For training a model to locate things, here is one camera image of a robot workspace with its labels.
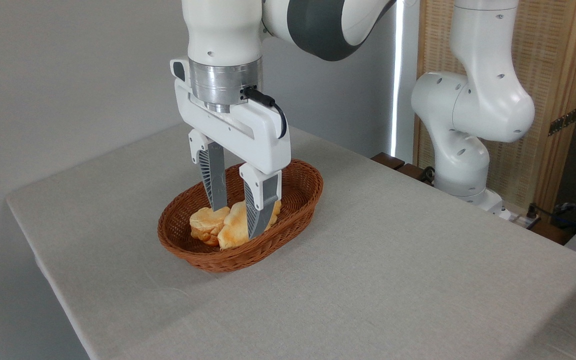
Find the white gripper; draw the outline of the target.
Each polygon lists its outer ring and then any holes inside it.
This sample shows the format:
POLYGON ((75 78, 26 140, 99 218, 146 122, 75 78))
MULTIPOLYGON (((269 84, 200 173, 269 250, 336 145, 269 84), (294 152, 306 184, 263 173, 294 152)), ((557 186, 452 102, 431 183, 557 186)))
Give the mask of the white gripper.
POLYGON ((192 162, 199 165, 205 193, 213 211, 227 207, 224 148, 249 164, 238 171, 243 179, 247 235, 250 240, 265 232, 282 198, 282 170, 291 162, 290 132, 282 132, 281 115, 249 100, 231 105, 229 112, 215 112, 194 96, 186 58, 170 61, 177 78, 174 90, 189 133, 192 162))

